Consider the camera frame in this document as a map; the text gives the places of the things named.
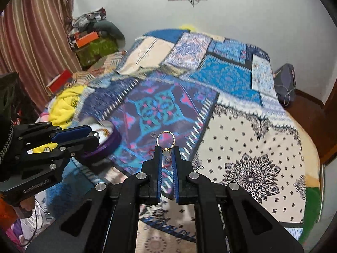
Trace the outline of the left hand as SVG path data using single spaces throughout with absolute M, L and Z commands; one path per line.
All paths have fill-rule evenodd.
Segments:
M 35 196 L 31 196 L 19 204 L 13 206 L 15 213 L 20 219 L 26 219 L 32 216 L 33 209 L 35 208 Z

